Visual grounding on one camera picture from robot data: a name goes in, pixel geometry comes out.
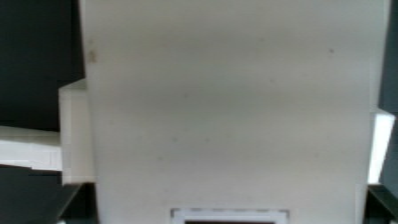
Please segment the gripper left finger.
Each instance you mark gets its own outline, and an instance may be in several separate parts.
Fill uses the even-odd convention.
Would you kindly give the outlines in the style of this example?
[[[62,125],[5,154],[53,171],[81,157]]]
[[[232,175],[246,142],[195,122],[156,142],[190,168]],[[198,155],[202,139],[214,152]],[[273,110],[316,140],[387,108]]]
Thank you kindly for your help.
[[[95,186],[92,183],[62,187],[60,215],[63,224],[97,224]]]

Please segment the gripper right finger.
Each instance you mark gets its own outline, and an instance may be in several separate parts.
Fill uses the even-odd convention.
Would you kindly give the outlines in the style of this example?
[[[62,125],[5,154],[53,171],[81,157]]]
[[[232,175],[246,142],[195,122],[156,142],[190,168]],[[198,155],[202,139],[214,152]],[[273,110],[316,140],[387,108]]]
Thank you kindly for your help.
[[[364,224],[398,224],[398,198],[381,185],[367,186]]]

